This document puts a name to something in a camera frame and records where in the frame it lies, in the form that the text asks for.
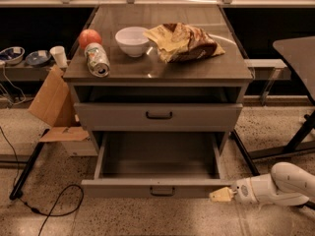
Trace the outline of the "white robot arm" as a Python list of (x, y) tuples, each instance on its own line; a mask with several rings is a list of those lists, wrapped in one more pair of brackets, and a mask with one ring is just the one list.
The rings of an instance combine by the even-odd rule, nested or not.
[(279, 162), (270, 173), (236, 180), (209, 197), (212, 202), (300, 206), (315, 197), (315, 176), (295, 164)]

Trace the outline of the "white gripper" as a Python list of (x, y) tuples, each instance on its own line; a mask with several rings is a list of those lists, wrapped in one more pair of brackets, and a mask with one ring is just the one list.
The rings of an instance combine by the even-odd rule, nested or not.
[(241, 204), (257, 204), (250, 178), (236, 180), (229, 187), (223, 187), (210, 193), (212, 202), (230, 202), (234, 198)]

